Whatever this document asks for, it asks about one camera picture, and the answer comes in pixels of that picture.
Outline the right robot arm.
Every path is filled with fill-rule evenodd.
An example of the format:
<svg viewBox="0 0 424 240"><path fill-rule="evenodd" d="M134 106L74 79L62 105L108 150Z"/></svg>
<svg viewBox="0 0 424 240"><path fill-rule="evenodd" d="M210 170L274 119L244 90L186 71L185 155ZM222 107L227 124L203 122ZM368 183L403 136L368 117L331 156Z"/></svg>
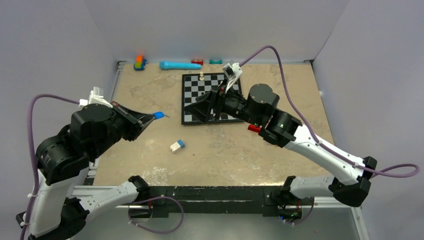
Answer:
<svg viewBox="0 0 424 240"><path fill-rule="evenodd" d="M237 63L226 64L223 71L224 81L185 106L185 111L203 123L214 113L215 118L226 114L260 127L264 141L298 153L329 172L321 177L289 176L281 190L270 195L276 204L283 207L309 197L333 197L350 207L362 205L377 166L374 158L354 156L313 135L304 121L278 109L280 97L267 84L253 85L247 96L233 90L242 74Z"/></svg>

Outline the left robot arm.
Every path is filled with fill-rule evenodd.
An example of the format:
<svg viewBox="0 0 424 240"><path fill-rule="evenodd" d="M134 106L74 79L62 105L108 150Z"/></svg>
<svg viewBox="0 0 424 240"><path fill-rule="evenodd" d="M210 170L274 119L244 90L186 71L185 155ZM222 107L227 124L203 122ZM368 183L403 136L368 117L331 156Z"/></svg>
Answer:
<svg viewBox="0 0 424 240"><path fill-rule="evenodd" d="M21 239L67 240L105 211L132 202L142 205L151 196L146 181L135 175L110 190L89 197L69 197L80 173L91 163L120 140L136 140L157 119L153 113L107 101L100 87L94 87L88 99L79 100L78 105L70 123L38 147L33 139L33 109L28 110L34 187L26 211L16 216Z"/></svg>

